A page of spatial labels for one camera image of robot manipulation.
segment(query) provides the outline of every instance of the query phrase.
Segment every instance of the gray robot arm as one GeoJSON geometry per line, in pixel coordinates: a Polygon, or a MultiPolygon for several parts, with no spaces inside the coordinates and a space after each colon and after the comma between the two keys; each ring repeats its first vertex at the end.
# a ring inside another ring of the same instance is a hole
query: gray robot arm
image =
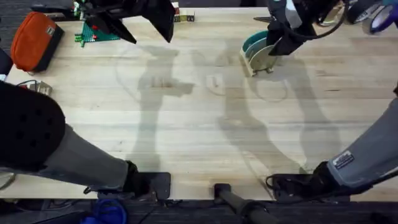
{"type": "Polygon", "coordinates": [[[277,200],[302,201],[361,194],[398,175],[398,98],[352,145],[312,174],[274,174],[277,200]]]}
{"type": "Polygon", "coordinates": [[[327,168],[339,185],[371,184],[398,166],[398,98],[352,145],[330,159],[327,168]]]}

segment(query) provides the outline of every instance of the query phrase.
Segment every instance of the floor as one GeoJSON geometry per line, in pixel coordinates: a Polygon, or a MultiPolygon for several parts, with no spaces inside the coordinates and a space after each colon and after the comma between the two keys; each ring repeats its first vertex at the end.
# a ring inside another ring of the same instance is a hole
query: floor
{"type": "MultiPolygon", "coordinates": [[[[56,212],[14,212],[1,215],[0,222],[6,224],[33,224],[74,211],[90,211],[94,201],[84,200],[73,207],[56,212]]],[[[141,222],[173,223],[173,224],[239,224],[237,217],[229,207],[220,206],[207,208],[211,201],[189,201],[178,207],[159,207],[151,202],[123,202],[129,213],[128,223],[136,224],[149,212],[152,213],[141,222]]],[[[397,203],[341,203],[330,205],[326,203],[306,203],[299,205],[285,205],[283,207],[268,204],[269,213],[284,223],[305,224],[393,224],[398,222],[397,203]],[[378,214],[389,219],[388,221],[372,221],[371,215],[378,214]]]]}

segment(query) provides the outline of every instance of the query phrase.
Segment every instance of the small white object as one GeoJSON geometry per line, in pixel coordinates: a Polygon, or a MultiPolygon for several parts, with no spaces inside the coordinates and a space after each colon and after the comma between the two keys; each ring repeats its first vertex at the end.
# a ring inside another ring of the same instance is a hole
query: small white object
{"type": "Polygon", "coordinates": [[[178,8],[179,7],[178,6],[178,2],[172,2],[172,5],[173,5],[174,8],[178,8]]]}
{"type": "Polygon", "coordinates": [[[6,81],[7,75],[0,74],[0,81],[6,81]]]}

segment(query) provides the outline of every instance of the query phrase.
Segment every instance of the black cable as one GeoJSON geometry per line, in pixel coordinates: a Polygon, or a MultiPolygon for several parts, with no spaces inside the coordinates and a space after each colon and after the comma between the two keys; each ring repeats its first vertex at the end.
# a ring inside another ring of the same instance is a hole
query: black cable
{"type": "Polygon", "coordinates": [[[37,86],[38,86],[38,82],[37,82],[37,80],[27,80],[27,81],[24,81],[24,82],[18,83],[18,84],[17,84],[17,86],[21,86],[21,85],[24,85],[24,84],[26,84],[26,83],[30,83],[30,82],[34,82],[34,83],[35,83],[35,91],[37,92],[37,86]]]}
{"type": "Polygon", "coordinates": [[[328,32],[325,32],[321,35],[302,35],[299,33],[294,32],[291,28],[289,28],[286,24],[284,24],[283,22],[280,22],[280,24],[282,25],[283,29],[290,35],[300,38],[300,39],[304,39],[304,40],[315,40],[315,39],[320,39],[322,37],[326,37],[330,34],[332,34],[334,31],[336,31],[343,23],[345,20],[345,17],[347,16],[348,13],[348,9],[349,9],[349,0],[344,0],[344,11],[343,11],[343,15],[341,16],[340,20],[338,21],[338,23],[332,28],[330,29],[328,32]]]}
{"type": "Polygon", "coordinates": [[[143,223],[154,211],[156,211],[159,208],[159,206],[154,207],[153,209],[151,209],[147,214],[145,214],[140,220],[139,222],[137,222],[137,224],[141,224],[143,223]]]}
{"type": "Polygon", "coordinates": [[[158,202],[158,206],[154,207],[151,209],[148,213],[146,213],[138,222],[137,224],[142,224],[150,215],[156,211],[159,207],[164,206],[166,208],[181,208],[181,209],[186,209],[186,210],[201,210],[201,209],[209,209],[209,208],[215,208],[217,206],[221,206],[224,204],[217,204],[213,201],[213,204],[210,206],[206,207],[186,207],[186,206],[181,206],[181,203],[183,203],[184,200],[178,200],[176,202],[169,202],[169,201],[164,201],[164,202],[158,202]]]}
{"type": "Polygon", "coordinates": [[[66,204],[62,207],[55,207],[55,208],[46,208],[46,209],[40,209],[40,210],[33,210],[33,209],[29,209],[29,208],[23,208],[20,205],[18,205],[18,203],[15,203],[14,206],[21,211],[24,212],[56,212],[56,211],[60,211],[60,210],[64,210],[66,208],[70,208],[72,205],[76,204],[77,202],[79,202],[81,199],[78,200],[73,200],[72,202],[70,202],[69,204],[66,204]]]}
{"type": "Polygon", "coordinates": [[[7,180],[7,182],[5,184],[3,184],[2,186],[0,186],[0,190],[4,190],[4,189],[8,188],[12,183],[14,183],[16,177],[17,177],[17,174],[12,174],[9,177],[9,179],[7,180]]]}

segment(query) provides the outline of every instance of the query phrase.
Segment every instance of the blue tape roll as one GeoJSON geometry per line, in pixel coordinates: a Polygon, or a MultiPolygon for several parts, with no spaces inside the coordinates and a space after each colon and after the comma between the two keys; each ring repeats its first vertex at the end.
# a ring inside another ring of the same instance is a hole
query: blue tape roll
{"type": "Polygon", "coordinates": [[[371,34],[381,32],[396,21],[398,21],[398,4],[384,6],[372,20],[369,31],[371,34]]]}

